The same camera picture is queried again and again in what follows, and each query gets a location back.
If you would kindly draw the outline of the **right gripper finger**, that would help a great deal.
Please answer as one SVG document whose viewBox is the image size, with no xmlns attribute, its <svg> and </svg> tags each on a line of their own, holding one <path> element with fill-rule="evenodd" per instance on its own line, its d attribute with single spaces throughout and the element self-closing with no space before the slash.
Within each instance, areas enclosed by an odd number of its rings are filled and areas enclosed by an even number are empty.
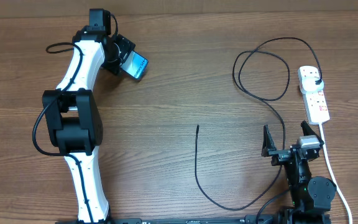
<svg viewBox="0 0 358 224">
<path fill-rule="evenodd" d="M 318 134 L 316 134 L 312 130 L 312 128 L 309 126 L 309 124 L 306 121 L 301 122 L 301 128 L 303 130 L 304 136 L 316 136 L 316 138 L 319 141 L 319 147 L 322 148 L 322 146 L 324 145 L 324 141 L 321 139 L 321 137 Z"/>
<path fill-rule="evenodd" d="M 272 135 L 269 131 L 269 127 L 267 125 L 265 125 L 261 156 L 268 157 L 268 156 L 270 156 L 270 153 L 275 150 L 276 150 L 275 143 L 274 143 Z"/>
</svg>

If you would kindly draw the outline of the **blue screen smartphone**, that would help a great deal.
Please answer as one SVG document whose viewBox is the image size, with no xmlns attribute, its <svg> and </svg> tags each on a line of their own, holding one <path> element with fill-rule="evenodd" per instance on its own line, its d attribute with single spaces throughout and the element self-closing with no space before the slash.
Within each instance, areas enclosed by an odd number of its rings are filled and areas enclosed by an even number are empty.
<svg viewBox="0 0 358 224">
<path fill-rule="evenodd" d="M 148 63 L 149 61 L 145 57 L 132 51 L 120 68 L 133 79 L 140 81 L 144 76 Z"/>
</svg>

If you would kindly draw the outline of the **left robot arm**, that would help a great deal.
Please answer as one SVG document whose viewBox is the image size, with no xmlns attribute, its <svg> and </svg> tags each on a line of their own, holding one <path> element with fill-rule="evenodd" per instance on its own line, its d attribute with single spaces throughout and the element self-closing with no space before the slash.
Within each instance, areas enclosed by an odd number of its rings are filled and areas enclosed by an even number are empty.
<svg viewBox="0 0 358 224">
<path fill-rule="evenodd" d="M 93 96 L 100 69 L 114 75 L 122 71 L 135 45 L 118 33 L 115 16 L 105 9 L 90 9 L 89 24 L 71 42 L 59 43 L 73 57 L 63 80 L 42 96 L 43 110 L 35 122 L 47 122 L 50 141 L 69 166 L 78 201 L 75 223 L 112 223 L 99 171 L 103 124 Z"/>
</svg>

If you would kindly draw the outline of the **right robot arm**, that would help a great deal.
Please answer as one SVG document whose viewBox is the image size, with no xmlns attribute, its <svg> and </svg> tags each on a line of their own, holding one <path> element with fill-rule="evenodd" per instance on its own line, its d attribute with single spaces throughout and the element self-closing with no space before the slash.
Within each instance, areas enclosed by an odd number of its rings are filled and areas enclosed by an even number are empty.
<svg viewBox="0 0 358 224">
<path fill-rule="evenodd" d="M 283 207 L 274 215 L 261 215 L 261 208 L 255 220 L 257 223 L 330 223 L 327 214 L 331 209 L 337 186 L 329 178 L 313 177 L 308 165 L 319 157 L 324 141 L 306 121 L 301 123 L 303 135 L 288 149 L 278 150 L 267 125 L 264 126 L 263 157 L 272 159 L 271 165 L 285 169 L 288 190 L 293 205 Z"/>
</svg>

